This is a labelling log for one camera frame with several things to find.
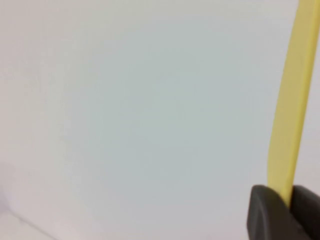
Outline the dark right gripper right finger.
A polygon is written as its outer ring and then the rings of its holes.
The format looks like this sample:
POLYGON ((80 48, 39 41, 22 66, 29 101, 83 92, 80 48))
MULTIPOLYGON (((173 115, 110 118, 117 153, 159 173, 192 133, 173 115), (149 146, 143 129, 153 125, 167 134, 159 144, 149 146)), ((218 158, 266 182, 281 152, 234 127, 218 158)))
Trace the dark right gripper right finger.
POLYGON ((319 195, 302 185, 295 185, 290 211, 312 240, 320 239, 319 195))

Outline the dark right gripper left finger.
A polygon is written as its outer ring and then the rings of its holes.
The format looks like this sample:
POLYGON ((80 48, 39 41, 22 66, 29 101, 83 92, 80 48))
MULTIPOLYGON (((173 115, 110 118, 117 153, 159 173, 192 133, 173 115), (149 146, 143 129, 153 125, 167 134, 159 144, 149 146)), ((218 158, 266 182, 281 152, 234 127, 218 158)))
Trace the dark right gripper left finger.
POLYGON ((264 185, 254 185, 251 189, 246 226, 250 240, 308 238, 282 198, 264 185))

